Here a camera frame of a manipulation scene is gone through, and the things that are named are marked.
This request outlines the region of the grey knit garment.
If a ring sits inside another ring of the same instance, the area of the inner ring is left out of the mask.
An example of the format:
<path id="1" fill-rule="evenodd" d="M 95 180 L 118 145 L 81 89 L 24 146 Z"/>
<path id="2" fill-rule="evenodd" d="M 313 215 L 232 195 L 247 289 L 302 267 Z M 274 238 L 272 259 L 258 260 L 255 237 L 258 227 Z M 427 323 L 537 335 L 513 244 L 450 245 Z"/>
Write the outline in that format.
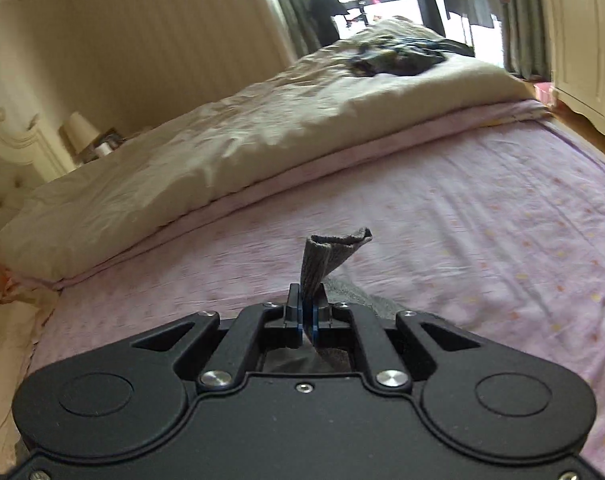
<path id="1" fill-rule="evenodd" d="M 404 309 L 391 299 L 370 295 L 354 285 L 348 278 L 330 278 L 345 260 L 372 240 L 368 228 L 361 228 L 348 235 L 319 235 L 307 238 L 304 245 L 300 271 L 303 299 L 313 299 L 319 285 L 324 284 L 331 302 L 345 301 L 369 307 L 380 318 L 392 320 Z M 299 348 L 281 348 L 267 352 L 260 361 L 266 373 L 326 374 L 351 372 L 348 352 L 338 348 L 318 349 L 306 339 Z"/>

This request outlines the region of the dark clothes pile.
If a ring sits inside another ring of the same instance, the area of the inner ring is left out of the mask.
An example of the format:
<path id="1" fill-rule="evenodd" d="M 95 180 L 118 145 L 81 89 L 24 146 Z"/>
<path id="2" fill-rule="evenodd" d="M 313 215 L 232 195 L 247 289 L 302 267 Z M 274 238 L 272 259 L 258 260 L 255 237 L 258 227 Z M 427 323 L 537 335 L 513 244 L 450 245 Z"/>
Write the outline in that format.
<path id="1" fill-rule="evenodd" d="M 361 42 L 347 61 L 354 75 L 417 76 L 447 62 L 449 55 L 475 56 L 468 44 L 450 39 L 383 36 Z"/>

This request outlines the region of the pink patterned bed sheet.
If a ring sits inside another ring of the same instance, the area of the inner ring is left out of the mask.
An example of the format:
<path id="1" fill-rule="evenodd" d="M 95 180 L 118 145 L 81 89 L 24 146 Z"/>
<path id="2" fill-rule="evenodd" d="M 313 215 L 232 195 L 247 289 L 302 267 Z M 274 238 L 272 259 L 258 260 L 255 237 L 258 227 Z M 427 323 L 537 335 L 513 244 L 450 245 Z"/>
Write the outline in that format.
<path id="1" fill-rule="evenodd" d="M 303 255 L 334 301 L 401 308 L 578 373 L 605 472 L 605 155 L 540 105 L 472 108 L 199 208 L 63 281 L 41 368 L 199 311 L 280 301 Z"/>

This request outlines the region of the cream duvet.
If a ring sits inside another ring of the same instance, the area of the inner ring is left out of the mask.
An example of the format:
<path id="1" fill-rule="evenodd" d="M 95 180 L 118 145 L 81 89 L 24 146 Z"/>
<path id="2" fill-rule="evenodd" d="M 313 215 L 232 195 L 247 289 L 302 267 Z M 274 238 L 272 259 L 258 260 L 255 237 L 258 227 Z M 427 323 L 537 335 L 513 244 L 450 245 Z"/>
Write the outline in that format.
<path id="1" fill-rule="evenodd" d="M 527 99 L 503 68 L 449 53 L 425 73 L 357 76 L 357 49 L 433 32 L 389 18 L 135 136 L 41 185 L 0 231 L 0 263 L 49 283 L 125 252 L 184 214 L 306 162 L 455 110 Z"/>

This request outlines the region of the cream pillow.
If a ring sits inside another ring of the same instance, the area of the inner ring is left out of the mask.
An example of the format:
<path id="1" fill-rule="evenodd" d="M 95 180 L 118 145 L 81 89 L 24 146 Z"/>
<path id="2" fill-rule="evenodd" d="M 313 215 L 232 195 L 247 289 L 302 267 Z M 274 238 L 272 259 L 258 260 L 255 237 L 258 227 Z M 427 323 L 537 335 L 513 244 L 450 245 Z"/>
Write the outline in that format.
<path id="1" fill-rule="evenodd" d="M 0 270 L 0 474 L 17 462 L 12 401 L 57 300 L 56 292 L 26 287 Z"/>

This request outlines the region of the cream bedside lamp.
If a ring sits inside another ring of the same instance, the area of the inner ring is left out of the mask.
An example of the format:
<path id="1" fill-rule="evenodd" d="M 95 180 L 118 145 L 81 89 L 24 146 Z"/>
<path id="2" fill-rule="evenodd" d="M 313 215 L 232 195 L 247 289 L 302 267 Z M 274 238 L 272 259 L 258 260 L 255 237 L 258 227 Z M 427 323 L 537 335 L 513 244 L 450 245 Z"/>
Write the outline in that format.
<path id="1" fill-rule="evenodd" d="M 75 155 L 81 155 L 88 148 L 92 148 L 102 135 L 101 131 L 79 112 L 71 113 L 63 122 L 62 129 Z"/>

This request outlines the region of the cream tufted headboard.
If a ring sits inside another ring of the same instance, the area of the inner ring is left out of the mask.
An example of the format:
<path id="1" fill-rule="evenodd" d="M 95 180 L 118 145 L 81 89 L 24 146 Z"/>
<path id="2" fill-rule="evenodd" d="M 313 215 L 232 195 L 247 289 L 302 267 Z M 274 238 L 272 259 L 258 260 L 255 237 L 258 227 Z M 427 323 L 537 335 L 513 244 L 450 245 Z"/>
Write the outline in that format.
<path id="1" fill-rule="evenodd" d="M 0 107 L 0 231 L 38 186 L 76 168 L 60 135 L 39 115 L 27 128 L 7 129 Z"/>

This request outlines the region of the grey striped curtain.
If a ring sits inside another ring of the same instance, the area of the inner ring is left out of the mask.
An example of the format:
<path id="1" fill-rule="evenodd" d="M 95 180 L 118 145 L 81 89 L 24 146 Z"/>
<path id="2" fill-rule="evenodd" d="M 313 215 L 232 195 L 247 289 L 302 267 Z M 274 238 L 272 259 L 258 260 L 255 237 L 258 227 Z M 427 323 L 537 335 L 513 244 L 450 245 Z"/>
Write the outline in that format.
<path id="1" fill-rule="evenodd" d="M 505 68 L 526 81 L 548 80 L 551 59 L 543 0 L 499 1 Z"/>

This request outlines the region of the cream wardrobe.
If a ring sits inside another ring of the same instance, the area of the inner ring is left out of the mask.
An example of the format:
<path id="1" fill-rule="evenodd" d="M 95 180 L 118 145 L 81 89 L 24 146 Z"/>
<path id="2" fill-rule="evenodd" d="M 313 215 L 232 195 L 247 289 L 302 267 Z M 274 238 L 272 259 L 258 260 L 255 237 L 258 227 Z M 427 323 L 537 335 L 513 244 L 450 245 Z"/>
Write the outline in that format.
<path id="1" fill-rule="evenodd" d="M 544 0 L 557 99 L 605 136 L 605 0 Z"/>

